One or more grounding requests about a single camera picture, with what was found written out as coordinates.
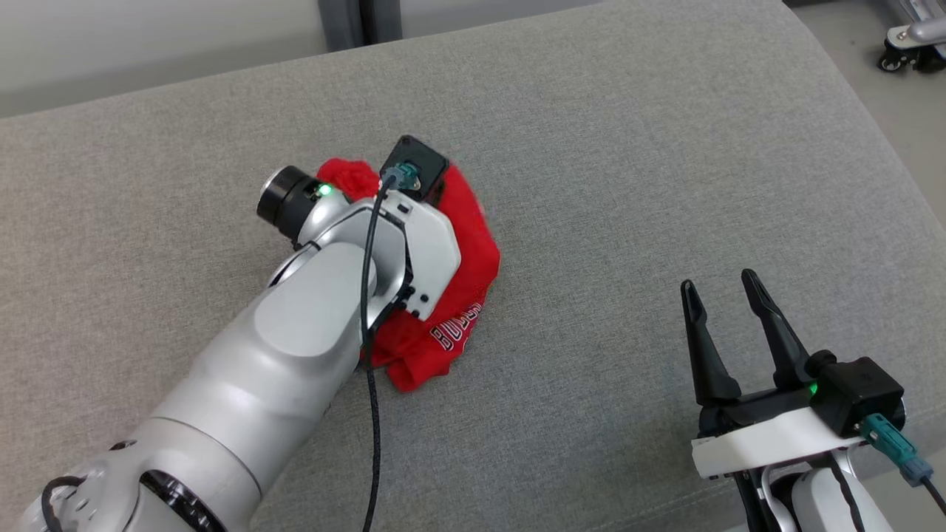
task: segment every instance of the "black cable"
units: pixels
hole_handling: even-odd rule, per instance
[[[854,494],[850,491],[850,485],[848,484],[848,478],[844,476],[844,472],[841,471],[841,466],[837,465],[837,460],[833,456],[828,455],[828,463],[831,467],[831,473],[834,474],[834,480],[841,485],[841,494],[844,495],[844,500],[848,502],[850,506],[850,519],[854,521],[854,530],[857,532],[864,532],[864,522],[861,520],[861,510],[857,507],[857,501],[854,500]]]
[[[923,483],[923,486],[927,491],[930,492],[930,495],[933,496],[933,500],[937,502],[939,510],[943,512],[943,515],[946,515],[946,501],[943,501],[943,496],[939,493],[936,486],[933,486],[933,480],[928,476],[924,476],[920,479],[920,482]]]
[[[368,511],[364,514],[362,532],[371,530],[371,521],[375,517],[377,505],[377,486],[381,477],[381,420],[377,410],[377,390],[375,388],[375,368],[371,365],[371,348],[374,338],[368,328],[368,278],[371,272],[371,248],[375,245],[375,229],[377,216],[381,211],[381,202],[387,195],[388,189],[394,184],[395,177],[391,176],[381,183],[377,191],[375,206],[371,209],[371,219],[368,221],[368,236],[364,241],[364,260],[361,263],[361,340],[364,342],[364,367],[368,375],[368,398],[371,400],[371,431],[375,441],[375,450],[371,459],[371,495],[368,498]]]
[[[46,484],[46,487],[43,488],[43,495],[40,495],[40,509],[43,511],[43,520],[46,521],[46,528],[49,529],[49,532],[62,532],[62,523],[56,517],[56,512],[53,511],[53,489],[62,488],[63,486],[75,487],[84,481],[84,478],[77,476],[60,476],[50,480],[49,484]]]

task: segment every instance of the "cable connector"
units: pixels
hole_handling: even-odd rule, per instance
[[[874,449],[890,458],[900,470],[903,480],[912,488],[921,485],[923,478],[933,475],[933,467],[917,456],[917,446],[906,439],[886,417],[871,414],[860,425],[861,436]]]
[[[419,175],[420,168],[411,163],[397,163],[384,170],[381,174],[381,182],[383,183],[394,179],[394,184],[391,188],[398,190],[417,190],[420,188],[420,179],[417,177]]]

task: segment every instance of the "gray fabric surface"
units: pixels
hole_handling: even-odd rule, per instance
[[[0,523],[128,434],[289,252],[273,168],[383,161],[402,133],[480,195],[502,271],[466,353],[380,381],[377,530],[711,530],[732,486],[690,459],[692,277],[745,391],[771,385],[739,281],[811,350],[868,355],[941,446],[946,234],[781,3],[635,0],[0,121]],[[257,515],[354,530],[363,376]]]

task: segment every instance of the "caster wheel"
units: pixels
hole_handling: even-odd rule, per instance
[[[906,59],[900,54],[886,53],[877,61],[877,68],[884,72],[897,72],[906,65]]]

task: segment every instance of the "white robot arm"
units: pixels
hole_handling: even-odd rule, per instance
[[[293,240],[296,253],[151,416],[47,487],[20,529],[248,530],[358,365],[372,208],[372,200],[351,203],[295,167],[275,172],[257,213]],[[370,264],[370,326],[395,306],[429,317],[460,264],[450,220],[408,194],[387,192]]]

